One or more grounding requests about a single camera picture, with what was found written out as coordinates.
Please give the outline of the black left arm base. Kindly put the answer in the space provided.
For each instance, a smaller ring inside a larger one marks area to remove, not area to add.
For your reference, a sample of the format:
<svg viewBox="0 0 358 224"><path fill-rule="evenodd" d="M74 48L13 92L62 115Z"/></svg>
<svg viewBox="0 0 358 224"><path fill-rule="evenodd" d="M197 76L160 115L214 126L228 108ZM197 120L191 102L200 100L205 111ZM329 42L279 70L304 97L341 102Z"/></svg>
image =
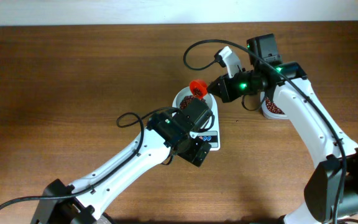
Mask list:
<svg viewBox="0 0 358 224"><path fill-rule="evenodd" d="M46 186L42 196L66 196L74 187L64 185L60 179ZM94 208L82 204L76 198L41 200L32 217L31 224L93 224L97 219L92 216Z"/></svg>

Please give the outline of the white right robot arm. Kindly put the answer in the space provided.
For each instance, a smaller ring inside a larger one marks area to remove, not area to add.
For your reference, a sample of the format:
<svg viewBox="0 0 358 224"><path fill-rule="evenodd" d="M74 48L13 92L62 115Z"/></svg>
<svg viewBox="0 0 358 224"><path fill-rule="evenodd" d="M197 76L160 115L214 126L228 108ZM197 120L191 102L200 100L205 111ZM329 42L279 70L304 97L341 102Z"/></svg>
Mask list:
<svg viewBox="0 0 358 224"><path fill-rule="evenodd" d="M223 42L215 62L227 73L209 85L209 93L228 103L263 93L277 105L300 135L315 170L304 189L303 204L280 218L281 223L344 223L358 214L358 143L336 124L315 95L306 72L284 62L273 34L247 41L251 70Z"/></svg>

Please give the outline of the red plastic measuring scoop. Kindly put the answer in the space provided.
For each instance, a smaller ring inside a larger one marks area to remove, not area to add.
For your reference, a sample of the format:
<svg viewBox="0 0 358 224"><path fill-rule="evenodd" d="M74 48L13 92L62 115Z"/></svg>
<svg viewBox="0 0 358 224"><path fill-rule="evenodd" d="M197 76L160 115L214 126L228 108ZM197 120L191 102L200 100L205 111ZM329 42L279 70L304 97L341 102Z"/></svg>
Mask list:
<svg viewBox="0 0 358 224"><path fill-rule="evenodd" d="M203 80L192 80L189 84L191 94L198 99L202 99L208 94L207 87Z"/></svg>

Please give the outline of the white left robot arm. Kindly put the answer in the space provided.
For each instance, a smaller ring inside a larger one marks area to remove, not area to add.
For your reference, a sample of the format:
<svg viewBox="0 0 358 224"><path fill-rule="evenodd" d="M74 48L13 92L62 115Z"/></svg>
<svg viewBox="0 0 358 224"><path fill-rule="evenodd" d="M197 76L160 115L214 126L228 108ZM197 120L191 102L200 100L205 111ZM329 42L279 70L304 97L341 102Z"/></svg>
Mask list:
<svg viewBox="0 0 358 224"><path fill-rule="evenodd" d="M216 123L216 103L193 100L185 109L166 107L148 115L139 135L98 169L72 182L76 200L98 220L110 203L149 169L178 156L196 167L212 148L199 135Z"/></svg>

